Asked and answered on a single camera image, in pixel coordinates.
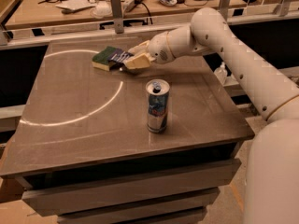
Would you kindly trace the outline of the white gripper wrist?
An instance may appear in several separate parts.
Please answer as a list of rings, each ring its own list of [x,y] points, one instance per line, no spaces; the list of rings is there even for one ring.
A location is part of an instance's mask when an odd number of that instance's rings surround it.
[[[125,60],[123,63],[129,70],[143,69],[150,67],[152,62],[165,64],[176,59],[176,56],[171,50],[171,32],[163,32],[156,35],[150,41],[144,41],[130,49],[128,52],[134,56]]]

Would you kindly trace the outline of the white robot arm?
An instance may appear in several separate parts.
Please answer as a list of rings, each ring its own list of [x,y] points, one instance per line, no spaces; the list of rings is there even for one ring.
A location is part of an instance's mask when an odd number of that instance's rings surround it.
[[[216,52],[267,125],[254,137],[247,162],[243,224],[299,224],[299,88],[239,40],[214,8],[191,23],[129,49],[136,57],[170,63]]]

